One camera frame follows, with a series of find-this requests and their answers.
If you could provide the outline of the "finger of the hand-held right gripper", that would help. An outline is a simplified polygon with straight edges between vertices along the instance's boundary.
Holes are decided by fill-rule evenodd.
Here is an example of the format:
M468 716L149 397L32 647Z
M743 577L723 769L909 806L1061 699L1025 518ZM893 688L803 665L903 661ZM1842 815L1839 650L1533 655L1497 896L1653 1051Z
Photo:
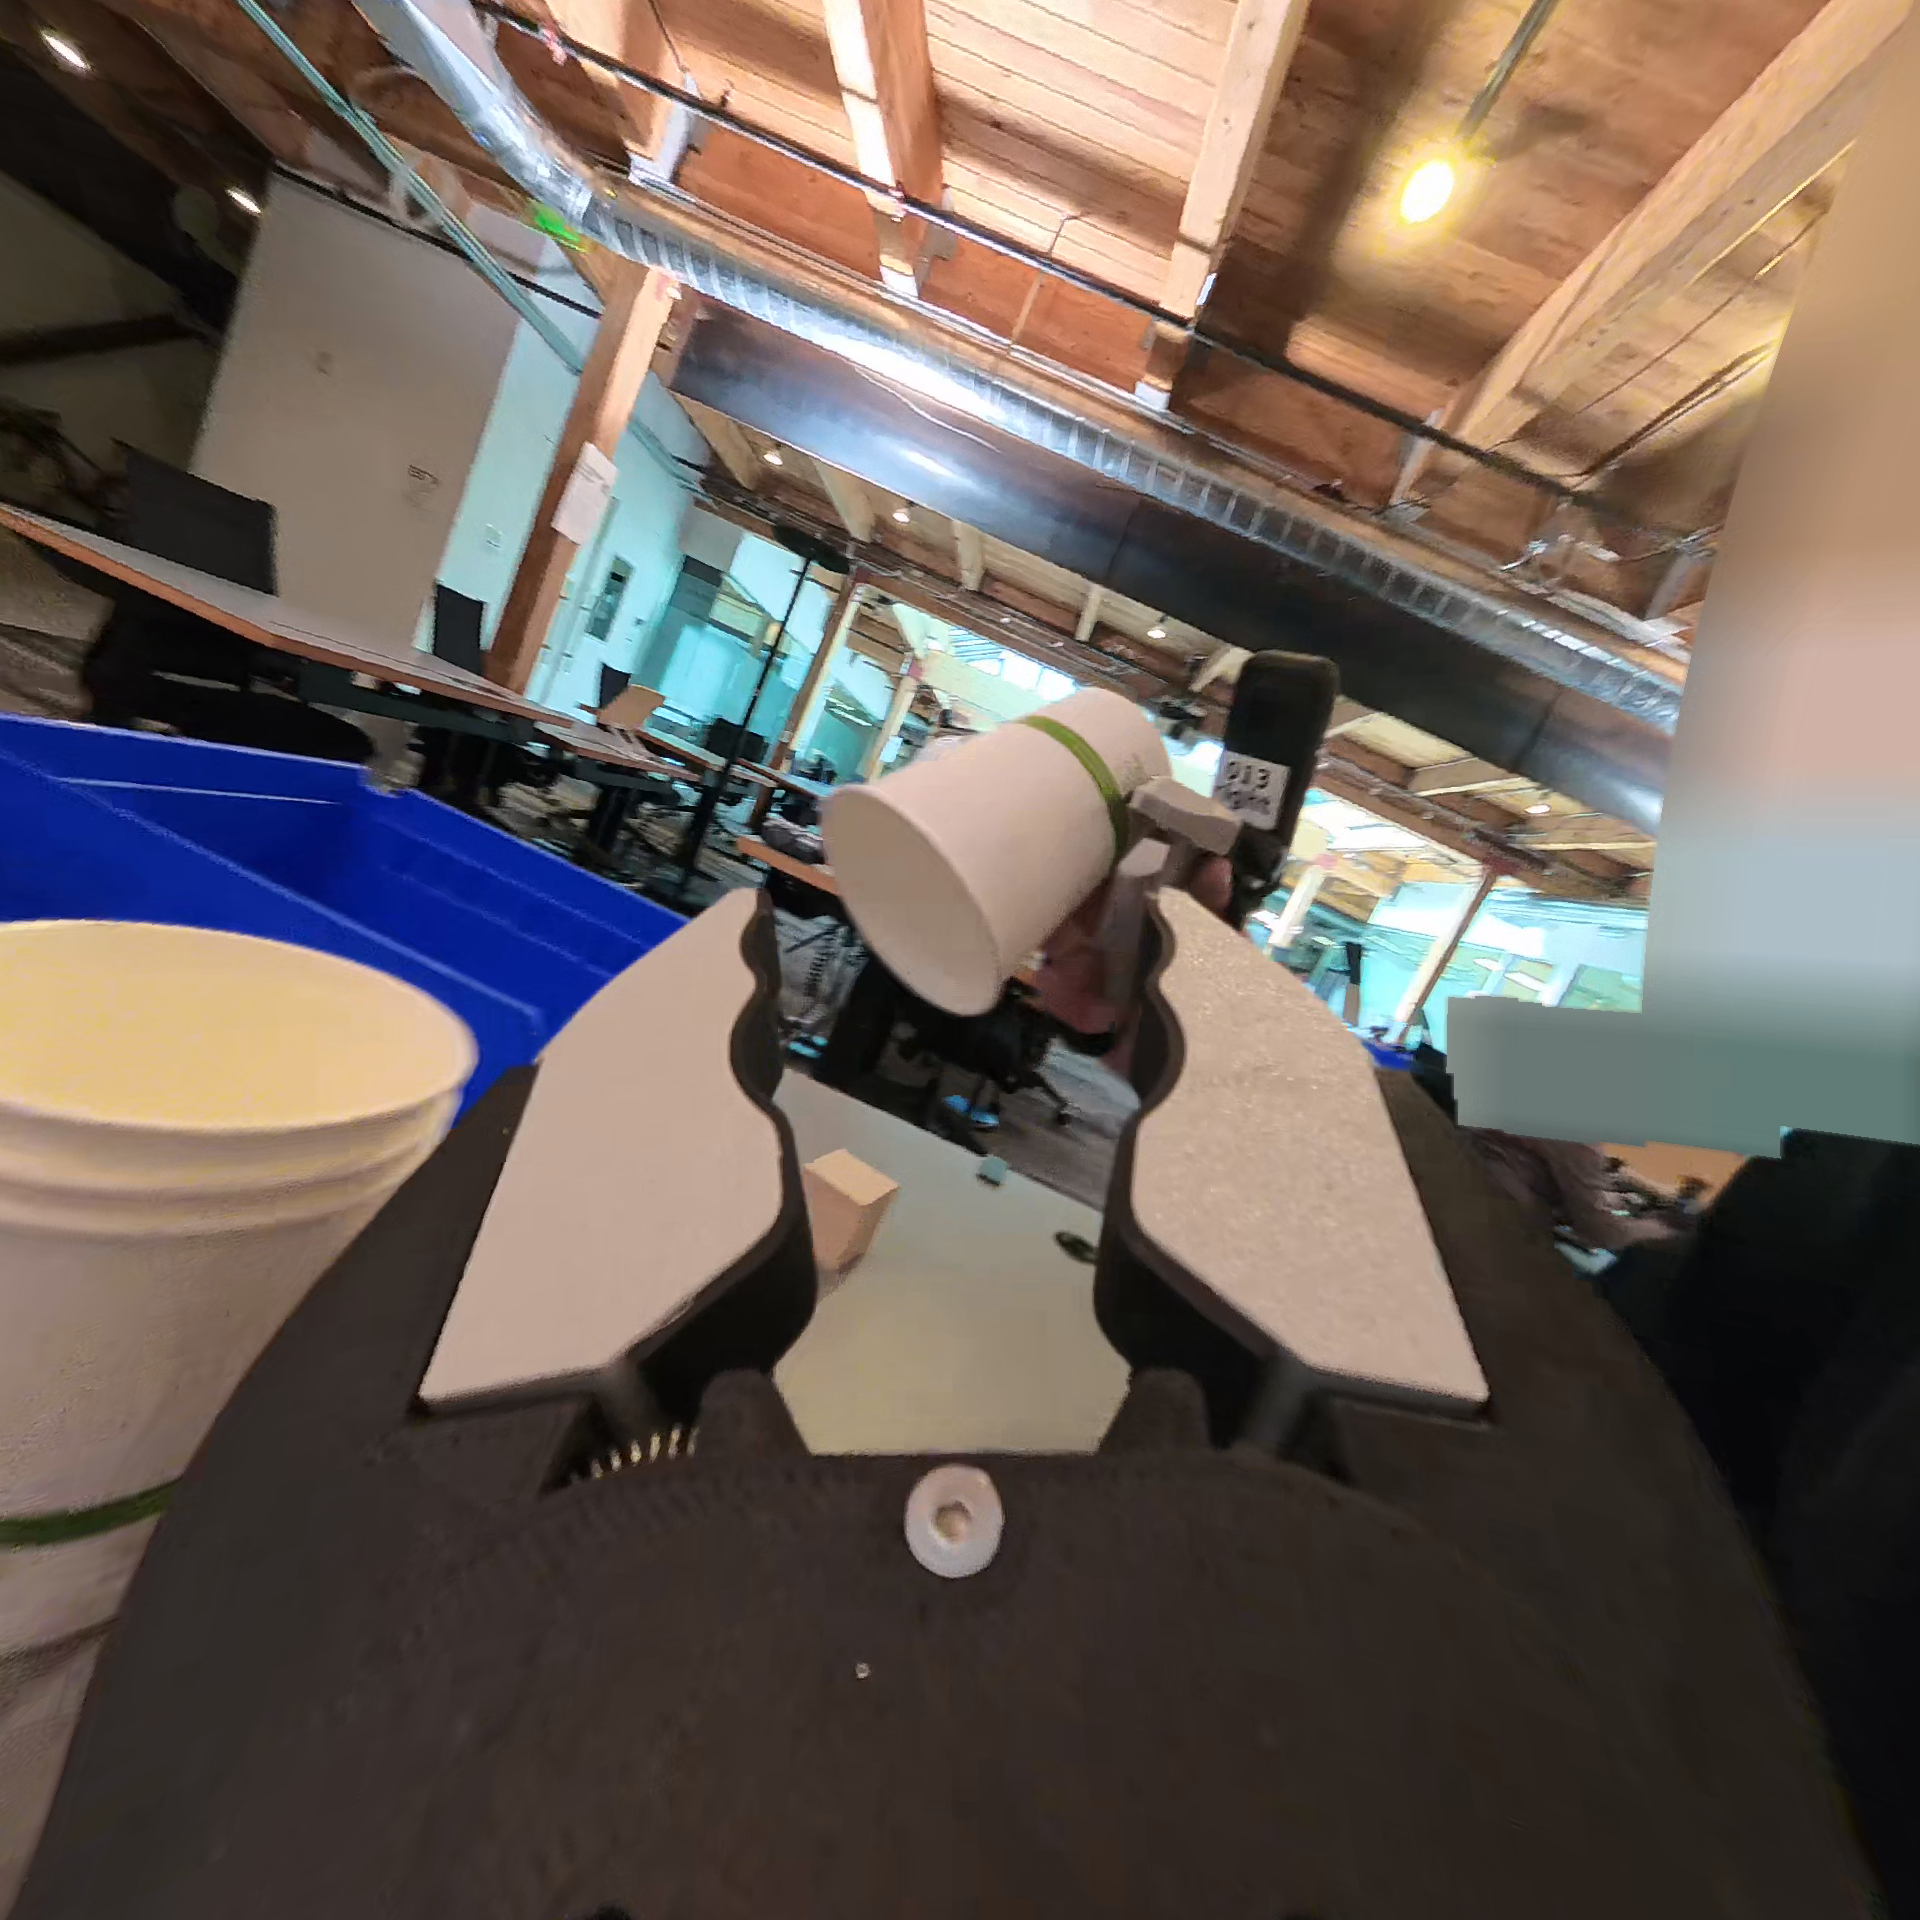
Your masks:
M1138 1005L1147 905L1166 887L1185 887L1202 863L1204 850L1187 838L1141 835L1119 856L1098 921L1099 986L1113 1038Z
M1177 778L1144 779L1127 800L1147 832L1207 856L1227 856L1238 840L1235 812Z

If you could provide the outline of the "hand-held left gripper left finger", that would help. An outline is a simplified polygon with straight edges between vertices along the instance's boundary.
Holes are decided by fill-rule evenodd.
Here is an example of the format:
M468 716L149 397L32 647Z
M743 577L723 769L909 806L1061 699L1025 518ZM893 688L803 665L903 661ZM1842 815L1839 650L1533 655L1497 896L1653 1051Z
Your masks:
M777 998L771 905L734 889L542 1047L427 1407L585 1388L688 1419L709 1379L777 1368L817 1301Z

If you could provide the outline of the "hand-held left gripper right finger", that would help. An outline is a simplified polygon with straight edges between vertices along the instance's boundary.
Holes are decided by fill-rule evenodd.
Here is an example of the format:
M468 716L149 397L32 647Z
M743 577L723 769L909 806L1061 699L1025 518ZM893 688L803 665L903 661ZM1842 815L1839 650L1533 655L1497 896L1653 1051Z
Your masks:
M1335 1400L1480 1418L1489 1385L1365 1047L1179 887L1144 904L1138 1016L1091 1282L1127 1370L1194 1385L1216 1448L1283 1451Z

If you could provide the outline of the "white paper cup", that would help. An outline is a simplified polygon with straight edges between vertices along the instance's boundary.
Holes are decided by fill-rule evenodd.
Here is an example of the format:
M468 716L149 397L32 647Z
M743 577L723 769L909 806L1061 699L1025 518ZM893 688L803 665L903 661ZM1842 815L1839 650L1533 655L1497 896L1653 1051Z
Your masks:
M940 1012L990 1012L1129 850L1129 802L1171 771L1147 714L1086 688L824 802L858 935Z
M396 1186L439 1146L434 1137L404 1139L369 1155L306 1162L248 1162L215 1155L205 1162L55 1162L5 1159L4 1211L67 1211L173 1204L252 1204L282 1193L332 1193Z
M235 1384L383 1204L4 1208L4 1824L52 1791L160 1509Z
M160 1139L296 1139L421 1115L478 1039L421 987L317 947L186 924L4 924L4 1124Z

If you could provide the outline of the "white desk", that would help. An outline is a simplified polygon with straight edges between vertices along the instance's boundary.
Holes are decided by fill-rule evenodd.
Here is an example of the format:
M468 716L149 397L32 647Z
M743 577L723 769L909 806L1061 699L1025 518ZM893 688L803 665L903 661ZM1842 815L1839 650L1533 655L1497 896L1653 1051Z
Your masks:
M1098 1327L1098 1211L900 1115L789 1072L799 1159L847 1149L897 1191L864 1259L820 1297L776 1381L813 1454L1089 1454L1129 1372Z

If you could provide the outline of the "long wooden office desk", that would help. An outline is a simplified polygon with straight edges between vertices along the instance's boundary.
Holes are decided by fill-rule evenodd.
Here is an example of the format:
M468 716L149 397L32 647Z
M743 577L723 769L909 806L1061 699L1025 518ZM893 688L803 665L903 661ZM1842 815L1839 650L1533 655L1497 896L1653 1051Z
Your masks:
M430 650L336 632L323 626L320 614L302 610L275 594L221 579L9 503L2 505L2 525L52 558L78 564L121 587L189 612L258 647L535 725L565 723L561 712L445 661Z

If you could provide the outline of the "person's right hand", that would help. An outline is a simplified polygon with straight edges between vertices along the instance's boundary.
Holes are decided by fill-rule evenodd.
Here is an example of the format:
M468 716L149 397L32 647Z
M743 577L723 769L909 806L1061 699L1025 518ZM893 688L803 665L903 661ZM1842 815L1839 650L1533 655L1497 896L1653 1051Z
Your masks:
M1136 1046L1140 1002L1132 981L1118 981L1113 971L1118 964L1103 944L1107 917L1107 887L1101 885L1048 934L1033 994L1072 1050L1124 1074Z

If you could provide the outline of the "black swivel chair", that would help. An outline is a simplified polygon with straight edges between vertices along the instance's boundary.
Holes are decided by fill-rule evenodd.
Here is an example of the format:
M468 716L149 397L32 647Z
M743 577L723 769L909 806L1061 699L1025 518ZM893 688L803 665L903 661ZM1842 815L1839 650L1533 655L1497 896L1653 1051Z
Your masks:
M1058 1021L1019 980L1006 981L983 1013L958 1016L911 991L870 954L853 971L813 1078L833 1091L858 1091L892 1047L900 1060L927 1067L909 1109L913 1125L988 1157L1000 1146L1006 1096L1035 1091L1056 1127L1074 1121L1074 1104L1044 1070L1056 1036Z

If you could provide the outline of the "wooden cube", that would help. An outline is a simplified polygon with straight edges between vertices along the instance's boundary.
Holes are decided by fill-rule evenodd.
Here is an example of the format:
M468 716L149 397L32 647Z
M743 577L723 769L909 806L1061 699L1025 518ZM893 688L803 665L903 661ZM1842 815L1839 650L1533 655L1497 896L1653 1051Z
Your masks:
M829 1149L799 1167L817 1275L840 1283L872 1247L900 1182L847 1148Z

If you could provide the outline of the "blue plastic bin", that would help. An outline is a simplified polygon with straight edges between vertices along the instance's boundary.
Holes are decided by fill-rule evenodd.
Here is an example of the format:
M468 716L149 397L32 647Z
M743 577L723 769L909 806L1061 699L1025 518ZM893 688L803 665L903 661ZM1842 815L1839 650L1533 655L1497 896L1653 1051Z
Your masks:
M350 763L11 714L2 914L205 928L388 971L468 1023L461 1107L683 926Z

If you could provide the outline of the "person's black clothing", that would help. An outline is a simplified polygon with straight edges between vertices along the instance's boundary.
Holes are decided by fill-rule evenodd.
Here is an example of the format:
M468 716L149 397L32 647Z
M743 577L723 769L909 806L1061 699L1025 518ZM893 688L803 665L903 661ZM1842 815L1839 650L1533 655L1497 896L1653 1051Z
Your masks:
M1916 1916L1916 1146L1792 1130L1701 1213L1629 1213L1591 1146L1471 1127L1541 1236L1608 1254L1756 1547L1884 1916Z

